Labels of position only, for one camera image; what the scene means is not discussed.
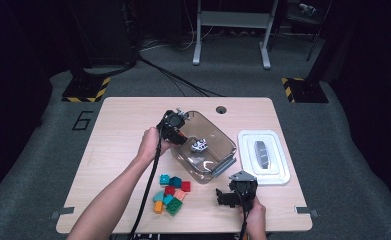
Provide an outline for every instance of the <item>human arm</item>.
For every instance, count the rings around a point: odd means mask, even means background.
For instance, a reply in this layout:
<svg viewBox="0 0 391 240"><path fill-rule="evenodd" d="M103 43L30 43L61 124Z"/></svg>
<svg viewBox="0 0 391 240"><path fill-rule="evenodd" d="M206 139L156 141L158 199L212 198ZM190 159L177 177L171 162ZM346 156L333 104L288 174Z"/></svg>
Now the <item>human arm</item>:
<svg viewBox="0 0 391 240"><path fill-rule="evenodd" d="M158 140L159 133L156 128L145 131L136 157L92 200L67 239L108 239L120 221L137 182L154 160ZM162 141L161 155L171 145Z"/></svg>
<svg viewBox="0 0 391 240"><path fill-rule="evenodd" d="M239 207L240 217L243 221L244 213ZM253 207L247 219L247 234L250 240L267 240L266 237L266 207L260 203L257 197L253 201Z"/></svg>

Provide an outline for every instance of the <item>gray floor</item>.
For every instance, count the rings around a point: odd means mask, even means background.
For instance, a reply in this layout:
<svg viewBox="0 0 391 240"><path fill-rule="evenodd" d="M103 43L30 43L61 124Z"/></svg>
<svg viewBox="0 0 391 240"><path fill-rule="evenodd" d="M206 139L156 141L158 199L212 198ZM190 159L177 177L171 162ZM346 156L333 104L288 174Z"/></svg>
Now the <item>gray floor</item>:
<svg viewBox="0 0 391 240"><path fill-rule="evenodd" d="M279 37L270 53L272 69L267 71L261 65L259 41L245 37L206 43L197 67L191 63L193 46L185 51L158 47L141 55L225 96L273 100L307 204L320 217L313 219L308 232L273 233L270 239L391 239L391 195L353 144L332 89L321 83L328 104L289 103L283 91L281 78L307 76L318 49L306 62L309 42ZM35 130L0 186L0 239L65 239L55 230L57 220L49 216L63 207L102 105L102 101L61 102L70 79L69 72L52 77L54 90L43 125ZM198 96L183 86L182 91ZM111 78L103 100L111 96L182 93L159 71L138 62ZM91 119L89 128L72 131L81 111L93 111L85 115Z"/></svg>

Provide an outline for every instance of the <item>human hand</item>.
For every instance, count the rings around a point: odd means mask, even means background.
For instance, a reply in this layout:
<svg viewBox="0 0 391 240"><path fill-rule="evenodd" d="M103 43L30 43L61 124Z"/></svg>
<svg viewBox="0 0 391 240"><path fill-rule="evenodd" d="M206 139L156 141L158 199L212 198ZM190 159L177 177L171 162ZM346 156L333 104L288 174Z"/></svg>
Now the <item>human hand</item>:
<svg viewBox="0 0 391 240"><path fill-rule="evenodd" d="M266 207L255 197L253 207L248 214L246 232L251 240L266 239ZM239 206L241 220L244 220L244 212Z"/></svg>
<svg viewBox="0 0 391 240"><path fill-rule="evenodd" d="M157 128L151 127L148 130L145 130L142 137L141 144L139 146L137 157L147 161L154 160L159 138L160 138L160 134L158 133ZM166 142L163 139L161 139L160 156L163 155L163 153L167 151L167 149L174 146L175 146L174 144L170 142Z"/></svg>

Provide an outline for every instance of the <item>toy block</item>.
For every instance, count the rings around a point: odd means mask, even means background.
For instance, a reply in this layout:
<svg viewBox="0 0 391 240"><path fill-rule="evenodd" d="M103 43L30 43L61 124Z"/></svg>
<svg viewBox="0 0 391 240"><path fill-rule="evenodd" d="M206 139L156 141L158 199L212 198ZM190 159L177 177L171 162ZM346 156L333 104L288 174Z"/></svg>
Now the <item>toy block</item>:
<svg viewBox="0 0 391 240"><path fill-rule="evenodd" d="M163 202L162 201L156 201L154 204L154 212L156 214L161 214L163 212Z"/></svg>
<svg viewBox="0 0 391 240"><path fill-rule="evenodd" d="M174 186L166 186L164 189L164 196L167 196L167 194L174 195L174 191L176 188Z"/></svg>
<svg viewBox="0 0 391 240"><path fill-rule="evenodd" d="M173 200L173 196L168 194L167 196L164 197L163 203L167 206L171 202L171 200Z"/></svg>
<svg viewBox="0 0 391 240"><path fill-rule="evenodd" d="M178 177L172 177L169 181L169 186L174 186L175 188L180 188L182 185L182 179Z"/></svg>
<svg viewBox="0 0 391 240"><path fill-rule="evenodd" d="M185 192L190 192L191 191L191 182L189 181L183 181L181 189Z"/></svg>
<svg viewBox="0 0 391 240"><path fill-rule="evenodd" d="M180 210L182 207L182 202L177 199L173 198L169 204L167 204L166 211L169 212L172 216L176 215L176 213Z"/></svg>
<svg viewBox="0 0 391 240"><path fill-rule="evenodd" d="M183 202L183 199L185 198L185 196L186 196L186 192L184 192L180 189L177 189L176 192L174 193L174 197L179 199L182 202Z"/></svg>
<svg viewBox="0 0 391 240"><path fill-rule="evenodd" d="M161 174L160 176L160 185L167 186L169 185L170 176L168 174Z"/></svg>
<svg viewBox="0 0 391 240"><path fill-rule="evenodd" d="M154 202L163 201L163 199L164 199L164 191L159 191L157 194L155 194L153 198Z"/></svg>

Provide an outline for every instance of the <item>chair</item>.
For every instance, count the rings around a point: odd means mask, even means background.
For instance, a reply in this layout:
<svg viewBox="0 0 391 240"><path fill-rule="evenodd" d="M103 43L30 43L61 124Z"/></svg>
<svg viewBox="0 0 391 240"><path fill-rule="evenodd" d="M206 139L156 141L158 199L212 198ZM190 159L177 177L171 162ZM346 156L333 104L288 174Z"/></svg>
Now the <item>chair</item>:
<svg viewBox="0 0 391 240"><path fill-rule="evenodd" d="M317 3L305 2L306 5L314 6L317 9L317 11L315 12L315 14L313 14L313 16L310 16L307 13L303 13L302 9L300 8L300 3L287 3L287 7L284 11L282 21L288 21L294 25L299 25L311 29L314 32L312 38L313 44L311 46L310 52L308 53L306 59L306 61L309 61L311 54L313 53L314 47L316 46L317 39L319 38L322 32L323 23L326 20L330 8L332 7L333 0L327 0L327 1L322 0ZM279 33L280 24L282 23L282 21L279 21L278 26L275 27L272 41L270 41L269 44L269 51L272 50L276 36Z"/></svg>

